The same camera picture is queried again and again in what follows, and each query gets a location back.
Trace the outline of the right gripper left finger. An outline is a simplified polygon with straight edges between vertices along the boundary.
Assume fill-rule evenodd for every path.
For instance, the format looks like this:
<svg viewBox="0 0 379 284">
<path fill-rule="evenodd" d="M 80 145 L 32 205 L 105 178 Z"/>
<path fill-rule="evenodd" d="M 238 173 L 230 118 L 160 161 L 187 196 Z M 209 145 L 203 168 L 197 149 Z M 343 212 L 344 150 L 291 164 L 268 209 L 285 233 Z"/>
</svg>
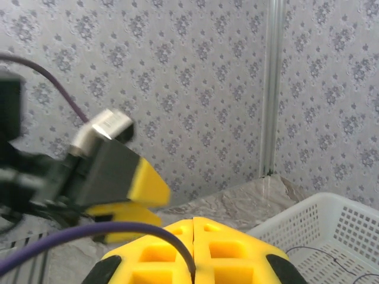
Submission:
<svg viewBox="0 0 379 284">
<path fill-rule="evenodd" d="M 109 251 L 88 273 L 89 283 L 194 283 L 194 270 L 172 244 L 177 238 L 193 260 L 192 220 L 165 228 L 131 223 L 127 232 L 144 236 Z"/>
</svg>

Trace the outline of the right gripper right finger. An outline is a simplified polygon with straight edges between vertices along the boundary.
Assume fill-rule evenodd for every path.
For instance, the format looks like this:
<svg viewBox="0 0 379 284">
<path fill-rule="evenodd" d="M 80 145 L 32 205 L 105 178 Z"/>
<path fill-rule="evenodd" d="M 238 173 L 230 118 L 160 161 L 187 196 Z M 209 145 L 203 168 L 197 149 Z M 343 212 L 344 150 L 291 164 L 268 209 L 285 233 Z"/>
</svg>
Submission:
<svg viewBox="0 0 379 284">
<path fill-rule="evenodd" d="M 304 283 L 281 249 L 204 217 L 193 218 L 195 283 Z"/>
</svg>

